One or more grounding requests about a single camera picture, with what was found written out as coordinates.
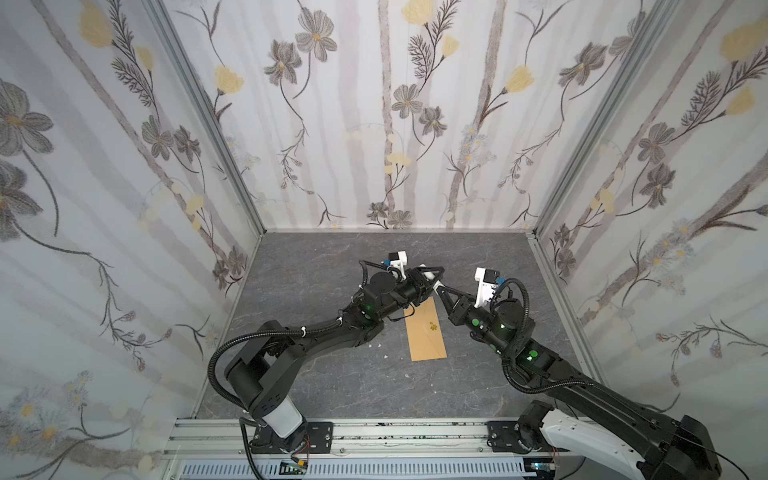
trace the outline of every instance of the flower stem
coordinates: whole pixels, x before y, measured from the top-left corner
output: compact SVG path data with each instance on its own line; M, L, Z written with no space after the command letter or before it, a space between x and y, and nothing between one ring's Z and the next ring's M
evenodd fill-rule
M645 169L648 168L648 164L650 163L650 160L645 162L645 165L643 166L643 170L640 170L640 173L637 175L637 178L634 179L634 183L632 184L632 195L630 198L630 205L634 205L634 189L637 188L637 182L640 181L640 177L643 176L643 172L645 172Z
M424 146L424 142L419 140L419 134L416 133L416 116L411 115L411 129L413 130L413 137L418 141L422 146Z
M437 138L437 130L435 129L435 133L432 135L432 141L431 141L431 142L429 142L429 147L427 147L427 149L426 149L426 150L424 150L424 153L423 153L423 154L421 154L421 155L419 155L419 157L418 157L418 158L416 158L416 160L415 160L415 161L419 161L419 159L420 159L421 157L423 157L424 155L426 155L426 154L427 154L427 152L429 151L429 148L432 146L432 144L434 144L434 143L435 143L435 139L436 139L436 138Z
M176 160L178 160L178 161L179 161L179 163L181 164L181 166L182 166L182 167L186 168L188 171L192 172L193 174L199 174L199 173L200 173L200 172L198 172L198 171L192 170L192 169L191 169L191 168L189 168L187 165L184 165L184 162L183 162L183 161L181 161L181 159L179 158L179 154L177 154L177 153L176 153L176 151L174 150L174 148L173 148L173 147L169 148L168 150L170 150L170 152L171 152L172 154L174 154L174 157L176 157Z
M617 217L623 217L625 215L631 215L631 214L633 214L635 212L639 212L640 210L643 210L645 207L647 207L649 203L650 203L650 198L648 199L647 202L645 202L645 205L643 205L642 207L636 208L635 210L632 210L631 212L627 212L625 214L618 214Z
M197 157L197 163L200 164L200 174L203 177L203 193L206 193L205 192L205 172L203 171L203 161L200 159L200 155L197 152L195 152L195 156Z
M304 119L301 118L301 115L299 115L299 112L296 111L295 108L293 108L293 105L290 104L288 101L288 97L286 97L286 92L283 90L283 79L280 79L280 93L283 94L283 98L285 99L286 103L288 104L288 107L290 107L291 111L296 114L296 116L301 120L301 124L304 125Z
M27 237L29 240L32 240L37 245L40 245L40 246L45 247L45 248L50 248L51 250L56 250L57 252L72 253L73 255L85 255L86 257L90 257L93 260L96 260L100 264L103 263L101 260L98 260L97 258L93 257L89 252L81 252L79 250L67 250L65 248L54 247L53 245L49 245L49 244L47 244L45 242L42 242L42 241L34 238L29 233L27 233L27 230L24 230L22 228L22 226L18 224L18 221L16 221L15 218L12 218L12 222L13 222L13 226L16 227L18 229L18 231L22 232L25 237Z
M53 200L53 208L54 210L56 210L56 223L53 229L53 236L56 237L56 235L58 234L58 201L56 200L56 194L53 193L53 187L51 187L51 182L49 182L48 178L46 178L45 175L43 175L38 165L35 163L34 160L32 160L32 157L30 157L27 151L24 150L23 148L22 148L22 153L24 154L25 157L27 157L27 160L29 161L32 168L34 168L35 171L38 172L38 175L40 175L40 178L43 179L43 181L45 182L45 186L48 187L48 192L51 193L51 199Z
M304 91L306 90L306 86L310 84L311 74L312 74L312 52L306 54L306 82L304 83L304 86L301 87L301 90L299 91L299 93L293 96L293 100L296 100L296 97L304 93Z

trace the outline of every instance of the brown envelope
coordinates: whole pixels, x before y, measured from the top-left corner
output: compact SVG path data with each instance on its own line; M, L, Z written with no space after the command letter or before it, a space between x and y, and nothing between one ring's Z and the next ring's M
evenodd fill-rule
M406 331L412 362L444 359L447 356L434 297L430 296L416 308L413 316L406 318Z

